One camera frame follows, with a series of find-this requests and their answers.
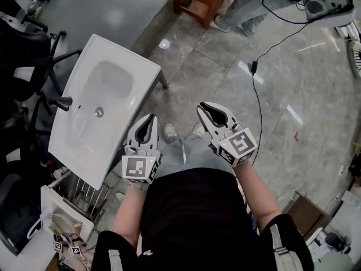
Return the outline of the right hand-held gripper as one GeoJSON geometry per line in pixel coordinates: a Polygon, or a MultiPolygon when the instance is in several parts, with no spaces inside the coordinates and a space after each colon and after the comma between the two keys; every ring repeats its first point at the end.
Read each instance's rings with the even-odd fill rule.
{"type": "Polygon", "coordinates": [[[215,153],[232,167],[245,162],[258,148],[249,128],[236,123],[229,108],[214,102],[200,102],[197,115],[211,136],[215,153]]]}

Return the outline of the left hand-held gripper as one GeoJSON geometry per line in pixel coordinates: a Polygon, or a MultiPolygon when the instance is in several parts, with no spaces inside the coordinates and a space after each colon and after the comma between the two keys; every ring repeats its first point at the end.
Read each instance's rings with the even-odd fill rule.
{"type": "Polygon", "coordinates": [[[158,119],[151,113],[139,119],[128,132],[128,145],[121,159],[122,178],[130,183],[152,184],[161,164],[157,145],[158,119]]]}

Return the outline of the white ceramic sink basin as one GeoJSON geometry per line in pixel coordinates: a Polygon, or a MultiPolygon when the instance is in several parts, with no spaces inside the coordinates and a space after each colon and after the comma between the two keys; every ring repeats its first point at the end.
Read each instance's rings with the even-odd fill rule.
{"type": "Polygon", "coordinates": [[[63,91],[69,111],[58,109],[48,151],[76,176],[100,189],[118,148],[155,86],[168,83],[156,63],[93,34],[63,91]],[[102,107],[104,115],[94,115],[102,107]]]}

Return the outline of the person's left forearm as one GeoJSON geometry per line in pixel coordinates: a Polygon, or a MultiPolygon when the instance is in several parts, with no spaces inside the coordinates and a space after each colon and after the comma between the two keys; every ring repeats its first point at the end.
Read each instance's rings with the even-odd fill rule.
{"type": "Polygon", "coordinates": [[[147,191],[130,185],[116,213],[111,231],[122,236],[137,251],[140,222],[147,191]]]}

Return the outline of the person's right forearm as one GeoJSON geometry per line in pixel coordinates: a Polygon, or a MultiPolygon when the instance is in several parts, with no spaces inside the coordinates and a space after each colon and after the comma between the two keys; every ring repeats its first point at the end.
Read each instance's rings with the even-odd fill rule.
{"type": "Polygon", "coordinates": [[[281,214],[277,201],[250,162],[245,161],[234,167],[234,172],[262,233],[268,223],[281,214]]]}

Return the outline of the black sink faucet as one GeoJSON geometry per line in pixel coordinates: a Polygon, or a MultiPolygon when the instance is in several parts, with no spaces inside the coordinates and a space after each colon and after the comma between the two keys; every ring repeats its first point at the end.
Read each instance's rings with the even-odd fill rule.
{"type": "Polygon", "coordinates": [[[47,103],[49,106],[56,106],[57,108],[68,112],[70,106],[73,104],[72,97],[59,97],[56,99],[48,99],[47,103]]]}

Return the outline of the person's left shoe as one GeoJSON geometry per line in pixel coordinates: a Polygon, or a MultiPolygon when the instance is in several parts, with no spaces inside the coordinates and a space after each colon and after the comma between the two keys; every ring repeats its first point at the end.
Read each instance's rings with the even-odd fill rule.
{"type": "Polygon", "coordinates": [[[167,144],[170,144],[172,141],[178,138],[178,133],[171,124],[165,124],[163,127],[163,136],[167,144]]]}

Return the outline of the person's right leg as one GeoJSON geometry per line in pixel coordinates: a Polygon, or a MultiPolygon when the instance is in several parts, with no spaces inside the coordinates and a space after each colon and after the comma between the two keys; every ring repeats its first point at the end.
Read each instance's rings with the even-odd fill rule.
{"type": "Polygon", "coordinates": [[[187,169],[210,168],[225,171],[234,175],[232,167],[223,158],[216,155],[209,147],[211,136],[206,133],[202,137],[191,135],[184,142],[187,169]]]}

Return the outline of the person's leg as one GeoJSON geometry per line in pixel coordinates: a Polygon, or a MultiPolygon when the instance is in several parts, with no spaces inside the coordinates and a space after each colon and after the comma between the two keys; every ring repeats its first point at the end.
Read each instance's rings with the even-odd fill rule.
{"type": "Polygon", "coordinates": [[[181,139],[172,140],[161,151],[161,164],[156,172],[155,179],[184,171],[184,147],[181,139]]]}
{"type": "Polygon", "coordinates": [[[187,169],[210,168],[225,171],[234,175],[232,167],[223,158],[216,155],[209,147],[211,136],[206,133],[202,137],[191,135],[184,142],[187,169]]]}

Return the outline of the person's left leg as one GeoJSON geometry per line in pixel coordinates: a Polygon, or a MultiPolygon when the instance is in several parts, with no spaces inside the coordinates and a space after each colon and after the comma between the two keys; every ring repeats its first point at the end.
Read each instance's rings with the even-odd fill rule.
{"type": "Polygon", "coordinates": [[[161,164],[156,172],[155,179],[184,171],[184,147],[181,139],[172,140],[161,151],[161,164]]]}

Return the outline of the person's black shirt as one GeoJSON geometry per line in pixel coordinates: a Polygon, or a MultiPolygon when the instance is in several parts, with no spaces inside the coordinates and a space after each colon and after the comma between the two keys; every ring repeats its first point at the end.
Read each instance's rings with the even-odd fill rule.
{"type": "Polygon", "coordinates": [[[98,236],[91,271],[314,271],[292,218],[280,214],[255,232],[236,178],[197,168],[155,179],[140,222],[142,253],[122,236],[98,236]]]}

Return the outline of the cardboard box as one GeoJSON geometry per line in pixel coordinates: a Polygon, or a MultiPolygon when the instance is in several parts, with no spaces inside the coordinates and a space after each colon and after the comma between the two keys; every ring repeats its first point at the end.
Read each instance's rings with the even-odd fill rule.
{"type": "Polygon", "coordinates": [[[324,229],[332,220],[329,214],[298,191],[295,191],[293,198],[284,208],[284,212],[292,217],[305,241],[319,228],[324,229]]]}

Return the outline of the black office chair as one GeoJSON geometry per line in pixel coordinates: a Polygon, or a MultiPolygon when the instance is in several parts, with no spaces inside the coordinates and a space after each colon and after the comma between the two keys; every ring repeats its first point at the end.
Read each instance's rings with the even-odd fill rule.
{"type": "Polygon", "coordinates": [[[39,94],[48,78],[56,92],[63,94],[54,72],[54,65],[82,49],[55,57],[55,50],[62,36],[51,37],[43,31],[21,32],[0,19],[0,99],[10,98],[23,102],[39,94]]]}
{"type": "Polygon", "coordinates": [[[14,255],[28,244],[28,231],[39,219],[40,191],[36,178],[20,161],[12,161],[0,175],[0,241],[14,255]]]}
{"type": "Polygon", "coordinates": [[[37,115],[40,106],[44,106],[48,114],[52,114],[47,98],[40,93],[34,107],[31,120],[27,121],[29,111],[27,107],[20,107],[15,100],[0,100],[0,165],[8,163],[6,156],[19,150],[21,160],[33,162],[46,167],[49,154],[40,144],[38,137],[49,137],[49,130],[36,128],[37,115]]]}

